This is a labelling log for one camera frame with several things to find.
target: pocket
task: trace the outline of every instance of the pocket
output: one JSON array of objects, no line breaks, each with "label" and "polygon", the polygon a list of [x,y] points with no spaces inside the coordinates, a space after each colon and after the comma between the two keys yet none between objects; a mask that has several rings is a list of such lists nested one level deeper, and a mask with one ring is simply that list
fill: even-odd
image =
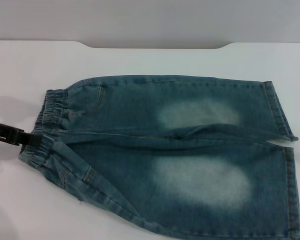
[{"label": "pocket", "polygon": [[78,117],[97,112],[104,95],[103,85],[83,85],[68,89],[64,117],[73,122]]}]

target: seam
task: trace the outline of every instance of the seam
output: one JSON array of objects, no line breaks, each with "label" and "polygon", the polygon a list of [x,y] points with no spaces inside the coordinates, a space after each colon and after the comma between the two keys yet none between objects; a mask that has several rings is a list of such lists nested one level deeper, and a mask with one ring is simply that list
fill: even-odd
[{"label": "seam", "polygon": [[64,179],[64,174],[65,174],[65,171],[62,171],[59,178],[60,178],[60,185],[59,187],[64,189],[64,184],[63,184],[63,179]]},{"label": "seam", "polygon": [[69,97],[69,94],[68,94],[68,91],[64,91],[64,98],[63,98],[63,109],[62,109],[62,118],[65,118],[65,110],[67,109],[67,100],[68,100],[68,97]]},{"label": "seam", "polygon": [[62,175],[62,178],[61,178],[61,185],[62,185],[62,188],[65,189],[66,188],[66,182],[65,182],[65,179],[66,179],[66,176],[70,173],[70,171],[67,169],[65,171],[63,171],[63,175]]},{"label": "seam", "polygon": [[[202,80],[202,81],[187,81],[187,80],[159,80],[159,81],[155,81],[155,80],[153,80],[153,81],[143,81],[143,82],[134,82],[133,80],[130,80],[130,83],[131,84],[137,84],[137,85],[139,85],[139,84],[147,84],[147,83],[155,83],[155,84],[157,84],[157,83],[182,83],[182,84],[197,84],[197,85],[205,85],[206,83],[207,83],[207,81],[204,81],[204,80]],[[216,82],[216,81],[214,81],[214,80],[209,80],[208,81],[208,83],[209,84],[214,84],[214,85],[217,85],[217,86],[219,86],[219,85],[229,85],[229,86],[233,86],[234,84],[238,84],[238,85],[248,85],[248,86],[258,86],[258,85],[260,85],[260,84],[263,84],[263,82],[235,82],[235,83],[233,83],[233,82]],[[104,83],[104,82],[102,82],[102,83],[93,83],[92,81],[91,81],[91,86],[116,86],[116,84],[115,83]]]},{"label": "seam", "polygon": [[57,124],[62,125],[62,120],[65,118],[65,109],[66,109],[66,98],[62,98],[62,108],[61,108],[61,113],[60,117],[57,118]]},{"label": "seam", "polygon": [[288,231],[289,231],[289,238],[292,240],[292,231],[291,231],[291,198],[290,198],[290,166],[289,166],[289,154],[284,148],[284,157],[285,157],[285,165],[286,165],[286,188],[287,188],[287,196],[288,196]]},{"label": "seam", "polygon": [[100,191],[97,188],[92,187],[91,185],[87,184],[86,182],[84,182],[82,179],[80,179],[74,172],[72,172],[71,170],[68,169],[68,167],[66,167],[59,159],[57,159],[57,161],[66,169],[64,172],[65,176],[63,176],[62,178],[64,179],[66,177],[66,175],[68,175],[69,173],[72,173],[77,179],[78,181],[83,182],[84,184],[86,184],[89,188],[97,191],[99,194],[103,195],[105,198],[107,198],[108,200],[110,200],[111,202],[113,202],[114,204],[116,204],[120,209],[122,209],[123,211],[131,214],[132,216],[136,217],[136,218],[140,218],[139,216],[133,214],[132,212],[126,210],[125,208],[123,208],[119,203],[117,203],[115,200],[113,200],[112,198],[110,198],[109,196],[107,196],[103,191]]},{"label": "seam", "polygon": [[91,180],[93,178],[93,174],[94,174],[94,169],[91,166],[89,166],[89,169],[88,169],[88,171],[87,171],[87,173],[86,173],[83,181],[85,183],[87,183],[88,185],[90,185],[91,184]]},{"label": "seam", "polygon": [[100,105],[101,105],[101,103],[103,101],[103,98],[104,98],[104,92],[105,92],[104,86],[100,85],[100,87],[99,87],[99,93],[98,93],[98,101],[97,101],[97,104],[94,107],[93,111],[98,110],[98,108],[100,107]]},{"label": "seam", "polygon": [[278,122],[277,122],[277,119],[275,117],[275,114],[274,114],[274,106],[273,104],[271,104],[271,102],[269,101],[269,94],[268,94],[268,87],[266,85],[265,82],[263,82],[263,89],[264,89],[264,92],[265,92],[265,97],[266,97],[266,101],[267,103],[269,104],[269,107],[271,109],[271,114],[272,114],[272,117],[273,117],[273,120],[275,122],[275,126],[276,126],[276,129],[278,130],[278,133],[281,135],[281,131],[279,130],[279,126],[278,126]]},{"label": "seam", "polygon": [[52,108],[52,111],[50,112],[49,122],[47,124],[48,127],[51,126],[53,123],[55,110],[56,110],[56,93],[54,92],[53,93],[53,108]]},{"label": "seam", "polygon": [[[126,138],[139,138],[139,139],[160,139],[160,140],[171,140],[171,138],[168,137],[148,137],[148,136],[133,136],[133,135],[124,135],[124,134],[117,134],[117,133],[98,133],[98,132],[63,132],[64,135],[81,135],[81,134],[91,134],[91,135],[106,135],[106,136],[119,136],[119,137],[126,137]],[[187,140],[178,140],[175,138],[172,138],[176,141],[187,141]],[[216,141],[216,142],[230,142],[230,143],[245,143],[245,144],[256,144],[262,147],[266,148],[278,148],[282,149],[283,146],[272,144],[269,142],[254,142],[249,140],[238,140],[238,139],[223,139],[223,138],[198,138],[200,140],[204,141]]]}]

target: blue denim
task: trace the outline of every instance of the blue denim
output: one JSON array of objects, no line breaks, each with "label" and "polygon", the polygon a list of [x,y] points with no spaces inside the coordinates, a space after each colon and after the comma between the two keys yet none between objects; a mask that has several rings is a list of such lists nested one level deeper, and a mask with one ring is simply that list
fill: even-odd
[{"label": "blue denim", "polygon": [[89,78],[49,90],[19,158],[80,201],[186,240],[300,240],[296,141],[270,81]]}]

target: hem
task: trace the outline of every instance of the hem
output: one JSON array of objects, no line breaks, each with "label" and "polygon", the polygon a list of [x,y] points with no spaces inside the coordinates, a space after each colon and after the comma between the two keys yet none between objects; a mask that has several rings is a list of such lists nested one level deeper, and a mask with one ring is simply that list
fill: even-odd
[{"label": "hem", "polygon": [[298,239],[296,236],[300,237],[300,205],[293,148],[285,147],[284,154],[286,161],[289,236],[291,240],[295,240]]},{"label": "hem", "polygon": [[273,83],[271,81],[266,81],[263,85],[279,134],[281,136],[288,137],[291,142],[297,141],[299,138],[294,136],[291,131]]}]

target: white table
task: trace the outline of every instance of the white table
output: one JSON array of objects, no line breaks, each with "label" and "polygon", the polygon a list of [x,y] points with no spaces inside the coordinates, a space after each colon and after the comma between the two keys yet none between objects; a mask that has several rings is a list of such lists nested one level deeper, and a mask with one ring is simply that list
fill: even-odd
[{"label": "white table", "polygon": [[[72,41],[0,41],[0,123],[31,131],[45,91],[108,75],[191,75],[273,81],[300,139],[300,43],[219,49],[106,49]],[[300,140],[294,147],[300,197]],[[0,143],[0,240],[165,240],[79,202]]]}]

